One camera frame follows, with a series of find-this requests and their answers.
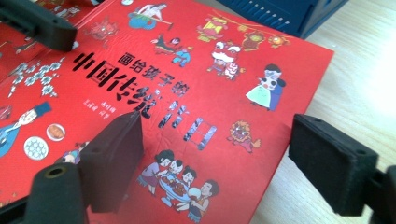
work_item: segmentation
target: red book cover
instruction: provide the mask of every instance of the red book cover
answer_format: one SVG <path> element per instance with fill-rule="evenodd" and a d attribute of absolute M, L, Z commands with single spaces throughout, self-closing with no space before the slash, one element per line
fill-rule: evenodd
<path fill-rule="evenodd" d="M 95 9 L 90 0 L 35 0 L 32 2 L 76 26 L 89 18 L 89 14 Z M 21 10 L 15 12 L 16 15 L 18 13 L 24 12 Z M 7 71 L 12 71 L 21 63 L 40 58 L 40 52 L 45 51 L 46 47 L 4 22 L 0 22 L 0 30 L 0 81 L 2 81 L 9 75 Z"/>
<path fill-rule="evenodd" d="M 0 203 L 140 111 L 145 154 L 128 197 L 90 220 L 249 223 L 332 54 L 193 1 L 106 1 L 75 49 L 45 50 L 0 84 Z"/>

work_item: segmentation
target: printed character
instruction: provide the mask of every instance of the printed character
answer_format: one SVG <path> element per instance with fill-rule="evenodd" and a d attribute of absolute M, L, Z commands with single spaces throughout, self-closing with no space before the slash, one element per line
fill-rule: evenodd
<path fill-rule="evenodd" d="M 264 70 L 264 77 L 259 78 L 259 85 L 247 93 L 247 98 L 254 105 L 274 111 L 286 86 L 286 82 L 280 78 L 281 75 L 282 72 L 277 65 L 268 64 Z"/>
<path fill-rule="evenodd" d="M 215 49 L 212 51 L 214 62 L 207 71 L 210 72 L 215 69 L 219 76 L 226 76 L 230 80 L 235 80 L 237 75 L 244 72 L 244 69 L 240 69 L 236 64 L 239 51 L 241 51 L 241 48 L 232 42 L 216 43 Z"/>
<path fill-rule="evenodd" d="M 182 175 L 183 183 L 187 187 L 190 187 L 190 185 L 192 184 L 192 182 L 196 177 L 197 177 L 197 173 L 195 172 L 195 170 L 191 169 L 190 166 L 186 166 Z"/>
<path fill-rule="evenodd" d="M 148 192 L 155 196 L 155 188 L 158 185 L 158 177 L 164 175 L 167 170 L 160 171 L 160 167 L 167 167 L 174 160 L 174 153 L 170 149 L 161 151 L 155 155 L 155 162 L 146 167 L 142 174 L 137 178 L 137 181 L 142 186 L 148 185 Z"/>
<path fill-rule="evenodd" d="M 161 10 L 164 8 L 166 8 L 165 3 L 137 8 L 135 12 L 128 15 L 131 18 L 129 26 L 134 29 L 153 29 L 157 25 L 157 21 L 163 21 Z"/>
<path fill-rule="evenodd" d="M 177 211 L 189 210 L 188 218 L 199 223 L 209 207 L 209 198 L 219 194 L 219 184 L 212 179 L 206 180 L 201 186 L 201 193 L 198 197 L 191 197 L 189 203 L 177 205 Z"/>
<path fill-rule="evenodd" d="M 251 140 L 250 125 L 242 120 L 237 121 L 233 124 L 230 129 L 230 136 L 227 140 L 232 141 L 234 145 L 244 147 L 248 153 L 253 152 L 253 148 L 257 148 L 261 145 L 261 140 Z"/>
<path fill-rule="evenodd" d="M 172 63 L 180 63 L 180 67 L 186 66 L 191 60 L 191 50 L 192 47 L 183 48 L 176 52 L 176 57 L 173 59 Z"/>
<path fill-rule="evenodd" d="M 174 178 L 177 178 L 177 175 L 180 174 L 182 170 L 183 170 L 183 161 L 181 160 L 172 161 L 171 164 L 169 165 L 168 172 L 166 174 L 171 175 Z"/>
<path fill-rule="evenodd" d="M 157 39 L 151 40 L 151 43 L 155 44 L 154 51 L 156 54 L 173 54 L 180 49 L 178 44 L 180 43 L 180 38 L 175 37 L 166 43 L 163 39 L 163 34 L 160 34 Z"/>

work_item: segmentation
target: blue object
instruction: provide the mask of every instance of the blue object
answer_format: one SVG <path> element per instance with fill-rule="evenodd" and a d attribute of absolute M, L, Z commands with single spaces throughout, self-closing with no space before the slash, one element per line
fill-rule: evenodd
<path fill-rule="evenodd" d="M 20 129 L 17 128 L 6 133 L 6 130 L 12 127 L 14 127 L 14 124 L 0 128 L 0 158 L 9 152 L 15 142 L 15 138 L 17 138 L 18 132 L 20 131 Z"/>
<path fill-rule="evenodd" d="M 37 105 L 33 108 L 33 110 L 37 113 L 37 117 L 43 116 L 45 113 L 50 112 L 50 104 L 48 102 L 44 102 L 41 105 Z"/>
<path fill-rule="evenodd" d="M 217 0 L 262 25 L 302 39 L 311 35 L 347 0 Z"/>

